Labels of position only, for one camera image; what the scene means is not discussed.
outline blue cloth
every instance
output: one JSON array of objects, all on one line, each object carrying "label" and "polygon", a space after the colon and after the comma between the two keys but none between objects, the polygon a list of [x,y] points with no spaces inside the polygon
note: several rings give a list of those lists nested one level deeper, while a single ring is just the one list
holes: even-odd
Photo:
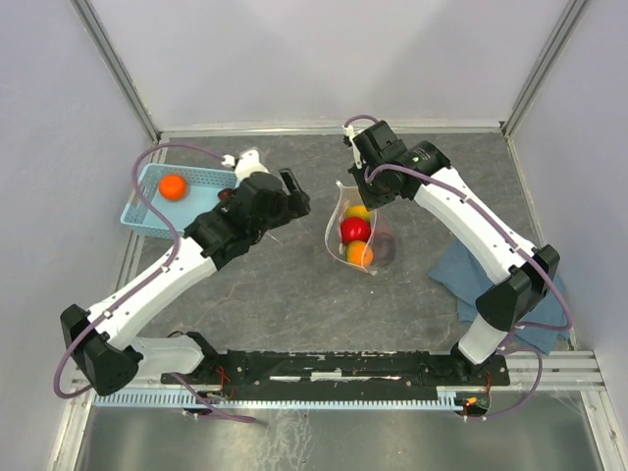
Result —
[{"label": "blue cloth", "polygon": [[[480,262],[462,242],[457,240],[447,249],[436,268],[428,275],[445,285],[458,298],[458,321],[470,326],[478,315],[478,310],[475,308],[476,298],[493,285]],[[564,288],[560,277],[556,276],[554,282],[560,292],[563,293]],[[552,326],[563,326],[566,323],[560,304],[551,292],[522,320],[541,322]],[[523,330],[518,330],[515,336],[522,343],[535,346],[543,353],[548,354],[553,350],[556,338],[569,339],[569,332],[554,332],[526,327]]]}]

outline orange ball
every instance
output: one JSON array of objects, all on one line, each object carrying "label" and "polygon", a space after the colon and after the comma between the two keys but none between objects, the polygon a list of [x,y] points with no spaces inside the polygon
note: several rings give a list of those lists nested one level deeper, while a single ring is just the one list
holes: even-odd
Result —
[{"label": "orange ball", "polygon": [[366,242],[356,240],[346,247],[346,261],[367,268],[373,262],[373,250]]},{"label": "orange ball", "polygon": [[179,201],[187,193],[187,183],[179,175],[167,175],[159,182],[159,192],[169,201]]}]

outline red apple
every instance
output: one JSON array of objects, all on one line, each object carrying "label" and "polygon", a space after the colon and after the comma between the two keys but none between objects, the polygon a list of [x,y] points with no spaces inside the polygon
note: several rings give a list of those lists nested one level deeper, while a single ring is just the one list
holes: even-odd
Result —
[{"label": "red apple", "polygon": [[371,226],[360,218],[346,218],[340,223],[340,236],[344,245],[356,240],[367,242],[371,236]]}]

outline clear plastic bag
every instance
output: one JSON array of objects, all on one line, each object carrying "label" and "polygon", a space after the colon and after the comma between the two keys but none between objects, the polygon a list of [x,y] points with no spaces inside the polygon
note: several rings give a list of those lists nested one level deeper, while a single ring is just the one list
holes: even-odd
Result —
[{"label": "clear plastic bag", "polygon": [[396,245],[393,232],[380,212],[370,211],[368,219],[371,234],[368,240],[345,246],[342,243],[340,224],[344,221],[349,208],[362,206],[364,203],[357,186],[344,186],[340,182],[336,184],[340,189],[340,197],[325,230],[325,246],[330,254],[343,264],[375,275],[378,270],[387,267],[394,260]]}]

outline yellow fruit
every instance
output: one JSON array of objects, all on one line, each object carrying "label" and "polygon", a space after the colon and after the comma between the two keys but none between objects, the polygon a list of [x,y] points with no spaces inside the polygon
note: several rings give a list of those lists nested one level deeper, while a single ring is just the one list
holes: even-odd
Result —
[{"label": "yellow fruit", "polygon": [[362,240],[356,240],[346,247],[346,261],[367,268],[373,262],[373,250]]},{"label": "yellow fruit", "polygon": [[364,206],[363,204],[351,206],[344,212],[344,218],[360,218],[367,223],[371,222],[371,215],[369,214],[369,210],[366,209],[366,206]]}]

